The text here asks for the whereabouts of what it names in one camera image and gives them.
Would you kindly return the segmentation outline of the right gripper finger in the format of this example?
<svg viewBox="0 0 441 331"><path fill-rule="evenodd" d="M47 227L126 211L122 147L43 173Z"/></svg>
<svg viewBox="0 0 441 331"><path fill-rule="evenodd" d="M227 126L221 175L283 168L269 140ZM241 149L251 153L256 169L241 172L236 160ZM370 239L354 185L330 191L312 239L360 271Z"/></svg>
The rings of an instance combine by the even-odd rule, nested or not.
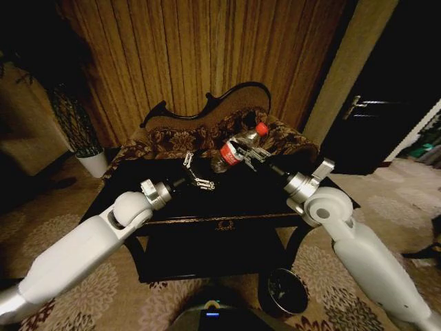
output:
<svg viewBox="0 0 441 331"><path fill-rule="evenodd" d="M254 172L257 172L262 167L262 159L253 157L252 155L245 156L243 161L250 167Z"/></svg>
<svg viewBox="0 0 441 331"><path fill-rule="evenodd" d="M241 153L244 157L248 158L267 158L268 151L254 146L247 146L241 143L236 145L237 151Z"/></svg>

